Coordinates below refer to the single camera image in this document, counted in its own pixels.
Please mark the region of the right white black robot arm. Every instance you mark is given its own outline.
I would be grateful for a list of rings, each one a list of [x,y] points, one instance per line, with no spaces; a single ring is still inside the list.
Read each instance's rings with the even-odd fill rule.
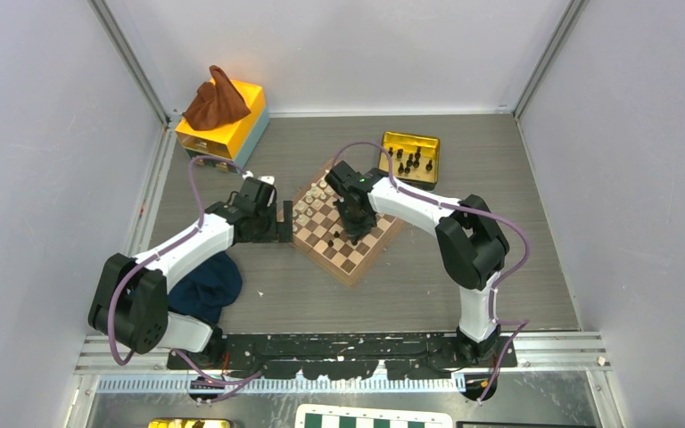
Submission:
[[[345,161],[335,164],[325,181],[338,196],[334,206],[353,243],[372,234],[377,220],[386,215],[436,239],[443,267],[459,287],[460,357],[470,366],[491,358],[499,338],[491,287],[500,277],[509,244],[484,200],[476,195],[463,200],[442,197],[379,169],[362,174]]]

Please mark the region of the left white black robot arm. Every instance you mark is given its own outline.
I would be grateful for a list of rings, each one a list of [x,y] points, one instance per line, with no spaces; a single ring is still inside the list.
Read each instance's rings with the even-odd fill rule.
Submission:
[[[111,255],[103,264],[88,323],[137,354],[154,348],[189,351],[204,368],[225,354],[219,329],[203,316],[169,304],[169,293],[207,259],[237,243],[288,243],[292,216],[277,218],[275,179],[245,174],[241,189],[215,202],[187,229],[136,256]]]

